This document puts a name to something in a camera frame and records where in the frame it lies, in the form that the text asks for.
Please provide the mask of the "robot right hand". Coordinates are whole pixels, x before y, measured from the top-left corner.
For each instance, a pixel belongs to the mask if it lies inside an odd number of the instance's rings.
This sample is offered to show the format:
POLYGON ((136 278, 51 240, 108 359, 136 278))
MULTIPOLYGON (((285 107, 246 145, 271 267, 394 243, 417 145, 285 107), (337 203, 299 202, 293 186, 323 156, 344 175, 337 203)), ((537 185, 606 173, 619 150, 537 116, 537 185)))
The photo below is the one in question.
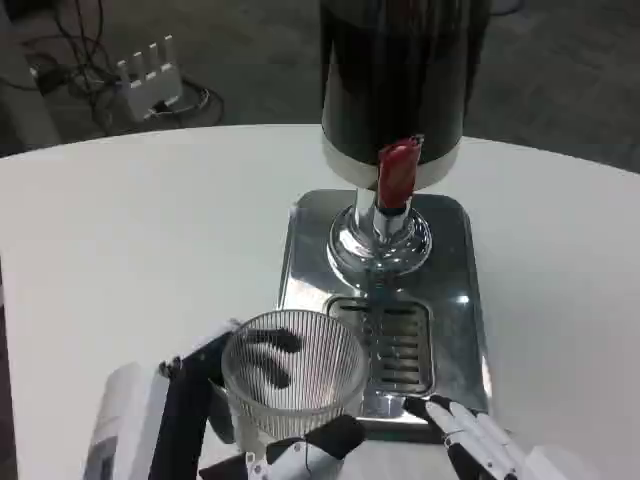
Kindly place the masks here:
POLYGON ((433 395, 407 397, 404 410, 436 431, 460 479, 597 479, 598 473, 572 452, 540 445, 525 452, 486 413, 433 395))

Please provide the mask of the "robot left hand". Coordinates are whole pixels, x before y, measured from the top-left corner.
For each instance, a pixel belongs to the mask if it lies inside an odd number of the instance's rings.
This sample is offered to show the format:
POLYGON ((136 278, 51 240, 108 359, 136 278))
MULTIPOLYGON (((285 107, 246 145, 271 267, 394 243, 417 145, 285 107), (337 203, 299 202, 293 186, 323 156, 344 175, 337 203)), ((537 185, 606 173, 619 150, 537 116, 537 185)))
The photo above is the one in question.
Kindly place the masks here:
POLYGON ((222 397, 221 359, 237 320, 227 321, 184 358, 153 367, 130 363, 105 384, 84 463, 86 479, 334 479, 365 440, 362 424, 341 415, 304 435, 272 441, 202 468, 205 431, 233 439, 222 397))

